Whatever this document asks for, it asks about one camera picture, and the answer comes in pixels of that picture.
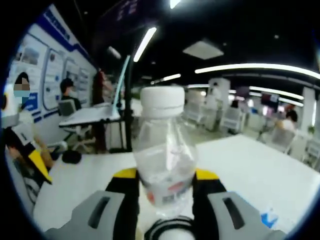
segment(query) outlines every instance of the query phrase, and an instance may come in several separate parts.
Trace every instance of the red object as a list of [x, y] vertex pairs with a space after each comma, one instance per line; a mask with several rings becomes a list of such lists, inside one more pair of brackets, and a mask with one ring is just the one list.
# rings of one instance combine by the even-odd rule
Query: red object
[[177, 184], [169, 187], [168, 190], [169, 191], [175, 191], [175, 190], [180, 189], [183, 185], [184, 185], [184, 183], [181, 181], [181, 182], [178, 182]]
[[152, 203], [152, 204], [155, 203], [155, 196], [153, 195], [153, 193], [151, 191], [146, 194], [146, 197], [148, 198], [150, 203]]

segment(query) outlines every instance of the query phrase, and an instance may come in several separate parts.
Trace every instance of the white shirt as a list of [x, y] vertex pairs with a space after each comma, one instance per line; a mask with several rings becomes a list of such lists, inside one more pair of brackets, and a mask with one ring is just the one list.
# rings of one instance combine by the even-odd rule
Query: white shirt
[[212, 95], [216, 100], [221, 100], [221, 92], [217, 86], [213, 88]]
[[[30, 129], [32, 129], [33, 136], [36, 135], [36, 125], [34, 122], [34, 118], [32, 117], [31, 113], [28, 110], [22, 110], [19, 113], [19, 122], [24, 123], [29, 126]], [[39, 153], [41, 153], [41, 147], [34, 141], [33, 139], [33, 145], [38, 150]]]
[[296, 131], [295, 124], [289, 119], [282, 120], [282, 125], [285, 130], [289, 130], [292, 132]]

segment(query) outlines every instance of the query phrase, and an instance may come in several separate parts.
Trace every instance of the black bag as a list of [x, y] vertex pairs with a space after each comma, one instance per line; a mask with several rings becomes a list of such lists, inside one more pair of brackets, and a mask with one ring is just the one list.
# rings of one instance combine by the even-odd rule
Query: black bag
[[82, 158], [81, 153], [73, 150], [67, 150], [62, 155], [62, 161], [66, 164], [77, 164]]

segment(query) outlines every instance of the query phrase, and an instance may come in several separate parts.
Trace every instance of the yellow object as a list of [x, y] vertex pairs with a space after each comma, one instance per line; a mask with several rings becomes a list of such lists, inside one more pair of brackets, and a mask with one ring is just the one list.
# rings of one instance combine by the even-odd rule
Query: yellow object
[[199, 168], [197, 168], [195, 170], [195, 174], [196, 174], [197, 180], [216, 180], [216, 179], [219, 179], [218, 175], [216, 175], [215, 173], [213, 173], [211, 171], [207, 171], [207, 170], [202, 170]]
[[118, 171], [116, 174], [113, 175], [114, 178], [123, 178], [123, 179], [135, 179], [137, 174], [137, 169], [128, 168], [121, 171]]
[[42, 160], [42, 157], [40, 153], [37, 150], [34, 150], [30, 155], [28, 156], [29, 159], [34, 163], [37, 169], [42, 173], [42, 175], [50, 182], [52, 183], [52, 178], [49, 176], [48, 170]]

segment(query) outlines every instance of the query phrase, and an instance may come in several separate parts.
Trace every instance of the bottle label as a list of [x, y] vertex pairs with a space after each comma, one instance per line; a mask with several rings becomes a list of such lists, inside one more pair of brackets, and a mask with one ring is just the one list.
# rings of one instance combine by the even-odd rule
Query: bottle label
[[152, 184], [142, 181], [146, 190], [146, 197], [156, 207], [174, 204], [190, 189], [192, 179], [187, 178], [175, 183], [165, 182], [164, 184]]

